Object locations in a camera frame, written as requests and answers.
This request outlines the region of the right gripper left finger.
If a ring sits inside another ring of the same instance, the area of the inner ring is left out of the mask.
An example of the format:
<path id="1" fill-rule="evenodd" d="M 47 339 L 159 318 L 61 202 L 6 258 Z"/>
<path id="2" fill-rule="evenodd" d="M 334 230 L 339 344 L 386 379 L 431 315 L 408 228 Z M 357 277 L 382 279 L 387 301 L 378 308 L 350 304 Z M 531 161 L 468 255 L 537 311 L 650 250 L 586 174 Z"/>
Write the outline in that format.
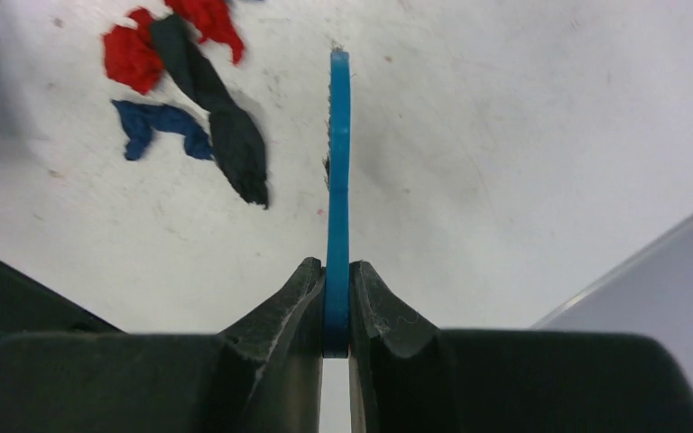
<path id="1" fill-rule="evenodd" d="M 324 270 L 306 258 L 216 334 L 0 339 L 0 432 L 315 432 Z"/>

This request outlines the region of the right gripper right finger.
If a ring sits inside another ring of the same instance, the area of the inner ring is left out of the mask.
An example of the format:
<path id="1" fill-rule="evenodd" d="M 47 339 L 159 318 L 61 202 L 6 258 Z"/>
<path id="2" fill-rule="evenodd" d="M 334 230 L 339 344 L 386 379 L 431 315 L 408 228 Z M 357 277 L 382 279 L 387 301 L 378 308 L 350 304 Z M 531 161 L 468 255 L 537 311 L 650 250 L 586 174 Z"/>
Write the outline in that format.
<path id="1" fill-rule="evenodd" d="M 631 334 L 442 329 L 350 266 L 354 432 L 693 432 L 671 354 Z"/>

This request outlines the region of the blue hand brush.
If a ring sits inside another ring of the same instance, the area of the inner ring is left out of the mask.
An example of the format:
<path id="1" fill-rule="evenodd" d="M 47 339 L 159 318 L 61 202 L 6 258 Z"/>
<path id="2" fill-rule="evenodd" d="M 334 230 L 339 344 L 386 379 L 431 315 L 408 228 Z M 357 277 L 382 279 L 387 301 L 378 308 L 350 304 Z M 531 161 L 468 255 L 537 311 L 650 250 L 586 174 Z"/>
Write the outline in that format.
<path id="1" fill-rule="evenodd" d="M 328 244 L 323 309 L 323 356 L 346 358 L 349 348 L 349 172 L 351 83 L 349 53 L 330 53 Z"/>

